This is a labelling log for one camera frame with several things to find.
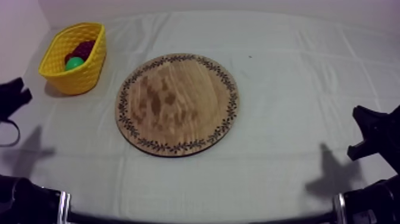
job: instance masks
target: table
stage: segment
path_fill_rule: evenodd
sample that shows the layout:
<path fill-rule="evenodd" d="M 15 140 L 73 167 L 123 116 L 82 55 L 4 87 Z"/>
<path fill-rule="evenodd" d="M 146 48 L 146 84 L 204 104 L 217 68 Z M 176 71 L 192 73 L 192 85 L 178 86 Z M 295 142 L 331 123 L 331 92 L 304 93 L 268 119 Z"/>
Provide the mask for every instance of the table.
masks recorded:
<path fill-rule="evenodd" d="M 165 222 L 325 211 L 334 194 L 395 174 L 378 155 L 350 162 L 346 149 L 362 140 L 351 117 L 354 106 L 391 112 L 399 104 L 399 36 L 247 11 L 100 22 L 107 58 L 97 86 L 84 95 L 63 96 L 38 75 L 59 29 L 38 47 L 23 76 L 33 101 L 11 117 L 22 138 L 1 150 L 2 174 L 67 191 L 77 211 Z M 227 136 L 203 153 L 153 157 L 118 131 L 115 97 L 141 63 L 177 52 L 204 55 L 231 72 L 239 115 Z"/>

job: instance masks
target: woven plastic basket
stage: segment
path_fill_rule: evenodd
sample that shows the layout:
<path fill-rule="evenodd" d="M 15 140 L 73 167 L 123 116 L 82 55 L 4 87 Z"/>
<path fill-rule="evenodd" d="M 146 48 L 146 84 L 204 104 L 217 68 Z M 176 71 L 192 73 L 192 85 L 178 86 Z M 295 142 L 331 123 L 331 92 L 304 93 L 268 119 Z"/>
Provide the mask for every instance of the woven plastic basket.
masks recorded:
<path fill-rule="evenodd" d="M 96 42 L 85 63 L 65 71 L 64 57 L 79 43 L 91 40 Z M 39 66 L 39 73 L 64 94 L 82 94 L 97 84 L 105 54 L 104 26 L 99 23 L 75 24 L 54 37 Z"/>

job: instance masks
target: wooden plate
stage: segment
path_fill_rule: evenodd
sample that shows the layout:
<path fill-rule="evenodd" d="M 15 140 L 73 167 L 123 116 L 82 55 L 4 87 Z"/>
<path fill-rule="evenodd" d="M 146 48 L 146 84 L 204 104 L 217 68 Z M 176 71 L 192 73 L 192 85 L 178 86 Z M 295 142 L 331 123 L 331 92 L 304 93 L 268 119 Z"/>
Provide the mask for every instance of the wooden plate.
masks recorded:
<path fill-rule="evenodd" d="M 236 83 L 219 63 L 169 54 L 129 75 L 117 96 L 115 118 L 123 136 L 140 150 L 181 157 L 218 142 L 238 107 Z"/>

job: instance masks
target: wooden board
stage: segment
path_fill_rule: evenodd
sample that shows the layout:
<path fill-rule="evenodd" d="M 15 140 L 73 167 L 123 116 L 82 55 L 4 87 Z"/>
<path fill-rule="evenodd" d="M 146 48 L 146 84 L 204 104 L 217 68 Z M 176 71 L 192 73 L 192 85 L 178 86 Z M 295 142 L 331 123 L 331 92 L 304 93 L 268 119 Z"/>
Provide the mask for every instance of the wooden board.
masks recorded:
<path fill-rule="evenodd" d="M 117 95 L 115 118 L 123 136 L 140 150 L 181 157 L 218 142 L 238 108 L 236 83 L 219 63 L 169 54 L 129 75 Z"/>

